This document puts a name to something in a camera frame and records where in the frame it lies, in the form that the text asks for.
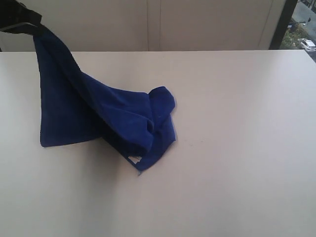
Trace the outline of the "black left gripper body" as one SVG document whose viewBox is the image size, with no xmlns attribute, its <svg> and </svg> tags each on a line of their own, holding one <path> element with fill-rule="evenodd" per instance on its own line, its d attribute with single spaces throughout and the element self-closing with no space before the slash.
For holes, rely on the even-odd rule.
<svg viewBox="0 0 316 237">
<path fill-rule="evenodd" d="M 42 16 L 16 0 L 0 1 L 0 31 L 11 34 L 38 34 Z"/>
</svg>

